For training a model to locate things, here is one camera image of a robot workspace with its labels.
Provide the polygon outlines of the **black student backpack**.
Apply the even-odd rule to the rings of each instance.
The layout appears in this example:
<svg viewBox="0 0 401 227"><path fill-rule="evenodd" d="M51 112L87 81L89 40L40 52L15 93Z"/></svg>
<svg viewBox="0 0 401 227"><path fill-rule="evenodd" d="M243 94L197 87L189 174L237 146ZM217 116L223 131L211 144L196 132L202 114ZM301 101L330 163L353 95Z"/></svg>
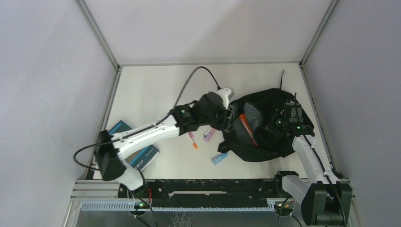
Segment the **black student backpack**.
<svg viewBox="0 0 401 227"><path fill-rule="evenodd" d="M224 140L219 144L218 152L232 151L246 162L269 161L293 154L290 140L277 138L266 130L275 113L284 115L284 104L289 102L299 103L296 95L283 90L282 86L251 93L232 101L229 106L234 111L234 128L230 132L222 133ZM258 147L254 146L241 123L241 114L245 114ZM312 123L303 108L302 117Z"/></svg>

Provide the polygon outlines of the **orange Good Morning book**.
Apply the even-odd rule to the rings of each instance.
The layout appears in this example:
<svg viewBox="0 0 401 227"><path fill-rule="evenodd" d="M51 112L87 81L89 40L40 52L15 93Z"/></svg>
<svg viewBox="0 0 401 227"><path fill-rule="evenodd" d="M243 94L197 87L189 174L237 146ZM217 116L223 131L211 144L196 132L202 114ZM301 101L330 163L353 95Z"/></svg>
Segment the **orange Good Morning book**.
<svg viewBox="0 0 401 227"><path fill-rule="evenodd" d="M251 140L252 140L254 146L258 147L257 142L256 142L255 139L253 138L253 131L252 131L252 129L250 128L250 126L249 126L249 124L248 124L248 122L247 122L247 119L246 119L245 114L241 114L241 115L239 116L239 119L240 119L241 123L243 124L245 130L247 131L248 135L250 136L250 138L251 138Z"/></svg>

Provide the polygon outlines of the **teal humor book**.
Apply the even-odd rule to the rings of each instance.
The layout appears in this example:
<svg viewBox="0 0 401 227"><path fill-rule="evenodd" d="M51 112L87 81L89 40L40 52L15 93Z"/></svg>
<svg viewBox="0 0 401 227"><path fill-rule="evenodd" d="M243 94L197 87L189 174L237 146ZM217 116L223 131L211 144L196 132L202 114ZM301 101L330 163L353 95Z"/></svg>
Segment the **teal humor book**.
<svg viewBox="0 0 401 227"><path fill-rule="evenodd" d="M116 125L108 130L108 133L113 135L115 133L124 132L131 129L132 128L128 124L122 120L119 120ZM156 159L159 153L160 151L156 146L149 145L141 150L136 151L125 160L126 162L130 163L134 169L138 169L143 172Z"/></svg>

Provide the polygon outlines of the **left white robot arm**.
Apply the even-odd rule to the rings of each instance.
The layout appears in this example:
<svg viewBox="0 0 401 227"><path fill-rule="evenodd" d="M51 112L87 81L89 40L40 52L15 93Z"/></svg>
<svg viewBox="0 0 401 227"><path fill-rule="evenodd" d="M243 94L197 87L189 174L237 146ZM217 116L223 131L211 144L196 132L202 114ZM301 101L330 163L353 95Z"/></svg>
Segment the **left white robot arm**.
<svg viewBox="0 0 401 227"><path fill-rule="evenodd" d="M162 140L179 137L199 127L210 125L216 129L225 126L229 101L197 101L193 105L178 105L166 117L132 130L109 134L99 132L95 146L95 160L102 180L124 184L136 197L144 196L148 185L140 170L134 169L126 158L140 149Z"/></svg>

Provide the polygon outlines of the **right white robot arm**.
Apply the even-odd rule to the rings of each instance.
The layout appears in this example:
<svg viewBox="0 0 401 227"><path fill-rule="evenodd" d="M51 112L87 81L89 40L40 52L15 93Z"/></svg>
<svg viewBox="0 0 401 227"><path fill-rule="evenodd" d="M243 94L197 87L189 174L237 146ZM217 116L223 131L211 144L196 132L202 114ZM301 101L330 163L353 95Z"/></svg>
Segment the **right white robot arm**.
<svg viewBox="0 0 401 227"><path fill-rule="evenodd" d="M289 194L299 202L302 219L308 226L347 226L352 189L324 167L312 127L300 117L292 120L275 113L266 129L280 139L291 141L308 178L305 183L296 174L284 175L273 184L275 194L280 197Z"/></svg>

